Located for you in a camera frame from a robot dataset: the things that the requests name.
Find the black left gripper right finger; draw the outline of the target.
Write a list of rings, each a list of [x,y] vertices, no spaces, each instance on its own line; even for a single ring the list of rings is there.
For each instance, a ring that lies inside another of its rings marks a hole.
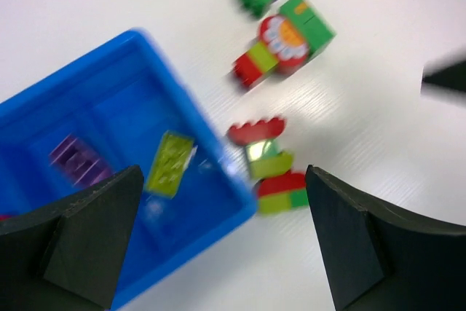
[[[465,227],[310,165],[307,195],[336,310],[464,310]]]

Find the lime green lego brick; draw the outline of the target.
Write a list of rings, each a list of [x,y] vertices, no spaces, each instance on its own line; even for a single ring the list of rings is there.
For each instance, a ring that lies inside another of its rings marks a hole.
[[[193,138],[167,131],[154,156],[145,190],[151,194],[173,198],[178,192],[194,149]]]

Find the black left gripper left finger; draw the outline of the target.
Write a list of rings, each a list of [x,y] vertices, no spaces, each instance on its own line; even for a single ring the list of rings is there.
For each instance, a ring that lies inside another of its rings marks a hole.
[[[133,165],[2,221],[1,309],[110,309],[143,180]]]

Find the blue plastic sorting bin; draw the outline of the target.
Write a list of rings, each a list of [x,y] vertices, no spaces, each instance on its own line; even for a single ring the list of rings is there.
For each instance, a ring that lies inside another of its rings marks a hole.
[[[195,152],[173,199],[143,194],[114,310],[247,221],[256,212],[250,187],[142,31],[125,31],[1,104],[3,214],[76,191],[50,161],[69,135],[113,171],[138,165],[148,175],[166,133],[192,138]]]

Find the purple rounded lego brick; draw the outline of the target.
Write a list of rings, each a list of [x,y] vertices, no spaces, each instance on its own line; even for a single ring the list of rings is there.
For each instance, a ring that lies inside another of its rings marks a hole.
[[[93,186],[113,175],[107,161],[83,140],[67,135],[49,154],[51,165],[60,169],[74,186]]]

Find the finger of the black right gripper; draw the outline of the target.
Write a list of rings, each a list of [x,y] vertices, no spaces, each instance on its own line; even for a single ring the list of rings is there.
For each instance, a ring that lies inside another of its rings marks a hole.
[[[420,93],[445,101],[465,101],[465,47],[424,65]]]

